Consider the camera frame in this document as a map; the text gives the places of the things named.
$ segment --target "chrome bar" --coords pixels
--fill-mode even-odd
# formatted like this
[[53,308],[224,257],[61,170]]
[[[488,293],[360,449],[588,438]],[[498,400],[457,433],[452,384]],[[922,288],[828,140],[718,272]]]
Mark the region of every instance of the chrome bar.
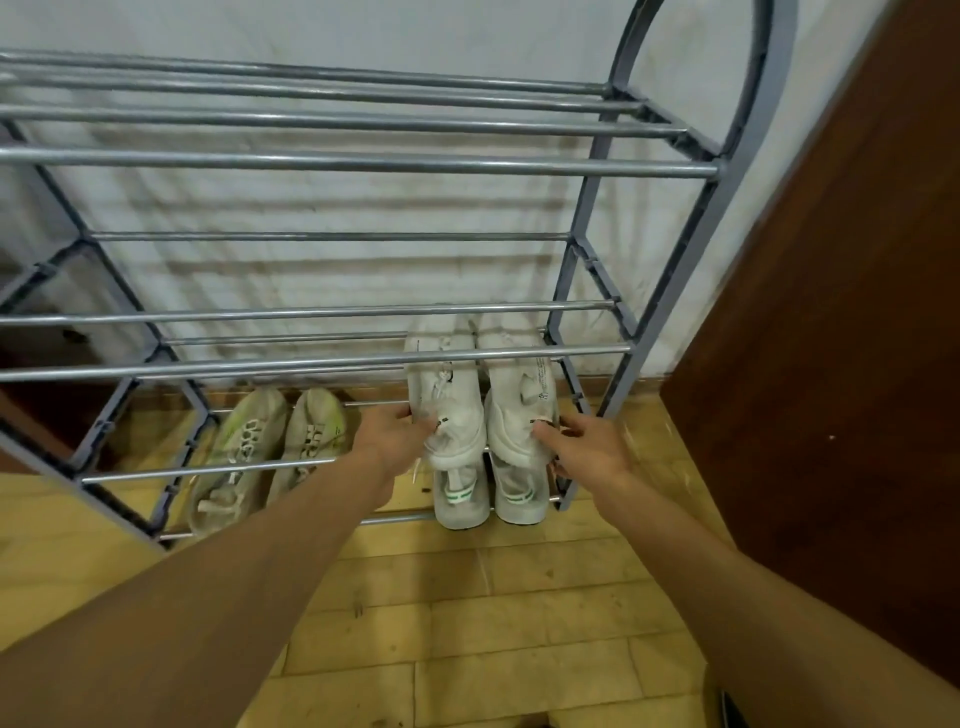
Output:
[[465,119],[376,113],[263,109],[171,109],[169,107],[80,107],[58,104],[0,104],[0,119],[81,121],[114,124],[203,124],[270,129],[341,129],[358,132],[528,134],[537,136],[621,136],[665,139],[685,133],[670,124],[596,121],[558,122]]
[[405,339],[409,331],[345,331],[344,333],[287,333],[269,336],[193,336],[181,339],[166,339],[172,347],[199,347],[202,345],[234,344],[294,344],[300,341],[381,341]]
[[[550,496],[551,503],[559,503],[560,496]],[[386,525],[389,523],[409,523],[413,521],[434,521],[437,518],[433,508],[424,508],[419,511],[387,511],[385,513],[374,513],[360,521],[360,525]],[[192,539],[193,532],[186,526],[171,528],[159,534],[156,539],[161,543],[166,541],[180,541],[182,539]]]
[[394,371],[403,371],[403,366],[400,364],[383,364],[375,367],[371,366],[354,366],[354,367],[300,367],[297,369],[241,369],[239,371],[231,371],[226,373],[209,373],[204,369],[197,370],[197,372],[182,372],[177,376],[169,376],[164,374],[159,375],[144,375],[139,376],[137,379],[141,381],[150,381],[150,380],[167,380],[167,379],[184,379],[190,378],[193,376],[203,376],[204,379],[234,379],[239,376],[302,376],[302,375],[341,375],[341,374],[366,374],[367,372],[394,372]]
[[120,480],[146,480],[154,477],[174,477],[175,475],[207,475],[211,473],[237,473],[246,471],[274,471],[284,468],[303,468],[311,465],[332,463],[335,457],[315,457],[306,460],[266,460],[262,463],[232,465],[200,465],[186,468],[159,468],[152,471],[134,473],[96,473],[80,479],[83,485],[89,483],[115,483]]
[[112,53],[67,53],[0,49],[0,62],[32,65],[97,68],[110,71],[160,71],[170,73],[209,73],[220,76],[251,76],[302,81],[346,81],[357,84],[422,85],[442,88],[489,88],[534,93],[573,93],[600,96],[604,84],[570,81],[455,76],[437,73],[375,71],[366,68],[330,68],[287,63],[247,63],[242,61],[206,61],[197,59],[122,56]]
[[178,167],[184,169],[285,169],[334,172],[430,172],[548,177],[650,177],[711,180],[717,162],[634,161],[552,157],[476,157],[351,152],[172,152],[0,144],[0,164],[68,167]]
[[562,347],[529,347],[517,349],[468,349],[438,352],[388,352],[328,356],[313,359],[233,359],[231,361],[193,361],[175,364],[131,364],[124,366],[94,365],[82,367],[42,367],[37,369],[0,370],[0,382],[8,381],[55,381],[58,379],[110,379],[120,376],[144,377],[164,375],[178,376],[229,376],[240,371],[253,374],[265,370],[297,369],[298,367],[353,367],[378,366],[381,364],[421,364],[432,361],[481,361],[486,359],[531,358],[537,356],[587,356],[601,353],[627,353],[632,344],[583,344]]
[[0,327],[142,324],[170,321],[253,321],[258,319],[341,318],[347,316],[427,316],[447,313],[507,311],[609,310],[613,301],[534,301],[517,303],[417,303],[356,305],[329,308],[240,308],[213,311],[146,311],[143,313],[43,313],[0,316]]
[[514,242],[519,240],[552,240],[563,243],[567,232],[92,232],[101,243],[185,243],[202,242],[297,242],[297,243],[393,243],[393,242]]
[[253,96],[315,101],[360,101],[377,104],[415,104],[433,107],[485,109],[530,109],[540,111],[623,111],[636,113],[642,102],[601,101],[542,96],[503,96],[496,93],[458,93],[452,91],[385,90],[364,86],[318,86],[281,82],[195,79],[176,76],[126,74],[44,73],[17,71],[0,73],[0,86],[34,88],[74,88],[101,91],[151,91],[159,93],[198,93],[225,96]]

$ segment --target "brown door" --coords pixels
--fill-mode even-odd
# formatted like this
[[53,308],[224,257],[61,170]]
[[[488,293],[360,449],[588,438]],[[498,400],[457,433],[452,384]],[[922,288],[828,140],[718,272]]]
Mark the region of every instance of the brown door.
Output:
[[898,4],[662,395],[742,550],[960,686],[958,38]]

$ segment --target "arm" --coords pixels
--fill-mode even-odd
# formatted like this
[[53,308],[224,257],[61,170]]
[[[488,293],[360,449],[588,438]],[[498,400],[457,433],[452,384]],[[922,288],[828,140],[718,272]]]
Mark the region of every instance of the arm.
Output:
[[610,421],[534,434],[593,493],[670,596],[719,683],[756,726],[940,726],[960,691],[873,632],[726,546],[630,472]]
[[327,567],[390,499],[435,423],[367,410],[353,451],[270,508],[0,655],[4,725],[232,726]]

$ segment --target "gray metal frame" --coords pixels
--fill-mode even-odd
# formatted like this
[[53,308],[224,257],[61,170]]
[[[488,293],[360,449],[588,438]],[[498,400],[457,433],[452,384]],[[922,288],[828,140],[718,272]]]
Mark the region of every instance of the gray metal frame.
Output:
[[[694,267],[712,237],[733,193],[743,180],[770,126],[786,82],[796,32],[796,0],[754,0],[753,40],[746,78],[726,139],[710,139],[694,127],[630,87],[636,56],[660,10],[662,0],[638,0],[620,39],[610,77],[605,83],[531,81],[479,78],[348,68],[320,68],[273,63],[243,63],[162,59],[108,54],[0,50],[0,88],[53,87],[162,91],[175,94],[218,94],[271,98],[323,99],[455,108],[539,109],[551,113],[593,111],[595,122],[565,122],[551,116],[542,121],[470,119],[461,116],[412,114],[333,113],[264,109],[190,109],[183,107],[72,106],[36,103],[0,104],[0,163],[25,166],[76,227],[76,236],[48,258],[0,291],[0,327],[138,324],[145,328],[150,350],[140,362],[86,367],[47,367],[0,371],[0,382],[53,379],[119,378],[113,395],[67,461],[59,460],[38,443],[0,421],[0,447],[63,484],[134,534],[169,547],[190,534],[164,530],[170,503],[180,480],[197,473],[273,470],[326,462],[278,461],[255,465],[186,467],[204,427],[223,410],[211,410],[192,377],[265,376],[316,373],[363,373],[402,369],[414,361],[479,360],[549,356],[559,361],[571,396],[581,411],[589,411],[583,387],[571,357],[620,353],[620,362],[598,413],[615,415],[656,342]],[[391,88],[411,86],[412,88]],[[191,152],[145,149],[56,147],[31,143],[20,122],[110,122],[151,124],[206,124],[255,128],[348,129],[354,131],[416,133],[497,133],[590,136],[587,159],[493,158],[440,155],[342,154],[275,152]],[[661,139],[680,152],[684,161],[659,162],[609,159],[614,137]],[[445,172],[455,174],[583,176],[570,230],[564,232],[222,232],[222,231],[91,231],[63,194],[49,166],[147,166],[229,169],[323,169],[371,172]],[[590,215],[604,177],[684,178],[704,181],[701,193],[684,225],[649,302],[637,318],[620,295],[603,261],[588,239]],[[437,303],[309,307],[234,311],[146,311],[111,262],[102,243],[135,245],[140,242],[246,240],[251,242],[349,241],[513,241],[541,240],[564,244],[564,256],[554,296],[548,302]],[[15,310],[62,266],[78,255],[94,260],[105,274],[105,287],[115,301],[103,314],[17,314]],[[601,298],[571,301],[570,289],[578,265],[596,285]],[[565,311],[609,311],[617,322],[620,341],[604,345],[568,346],[561,334]],[[464,352],[358,353],[313,359],[233,359],[180,361],[175,347],[242,345],[303,341],[371,341],[405,337],[404,331],[315,333],[263,336],[165,337],[157,323],[169,321],[223,321],[239,319],[328,318],[410,314],[476,313],[483,311],[549,311],[543,331],[544,346],[525,349]],[[138,473],[95,473],[99,447],[142,381],[175,379],[197,411],[191,434],[170,468]],[[356,402],[362,406],[374,402]],[[144,477],[169,477],[153,514],[144,519],[124,505],[106,483]],[[551,500],[564,510],[576,484],[558,483],[560,494]],[[432,518],[432,511],[374,515],[363,523],[405,522]]]

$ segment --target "sneaker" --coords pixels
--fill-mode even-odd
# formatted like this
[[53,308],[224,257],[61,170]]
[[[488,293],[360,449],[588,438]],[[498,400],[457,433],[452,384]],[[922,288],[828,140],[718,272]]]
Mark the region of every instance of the sneaker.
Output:
[[[227,415],[207,465],[261,463],[278,455],[289,405],[279,390],[256,389]],[[263,504],[269,472],[234,471],[197,478],[190,493],[187,522],[195,536],[208,536],[246,518]]]
[[546,468],[518,468],[506,463],[491,452],[493,480],[493,508],[502,521],[516,525],[533,525],[546,518],[550,502],[550,481]]
[[[287,425],[283,460],[336,457],[347,451],[347,415],[340,400],[322,387],[300,395]],[[283,468],[270,484],[267,505],[300,485],[317,466]]]
[[[481,349],[542,346],[543,341],[519,313],[484,314],[477,342]],[[533,437],[533,423],[560,419],[557,385],[550,360],[544,357],[491,359],[486,362],[490,392],[484,402],[490,450],[518,468],[541,469],[553,459]]]
[[490,517],[490,488],[483,460],[452,471],[433,472],[433,510],[444,528],[459,531]]
[[[420,319],[404,346],[406,352],[475,348],[473,336],[460,316]],[[424,447],[433,470],[452,471],[479,461],[486,445],[486,430],[476,362],[408,364],[406,371],[414,418],[433,415],[440,422]]]

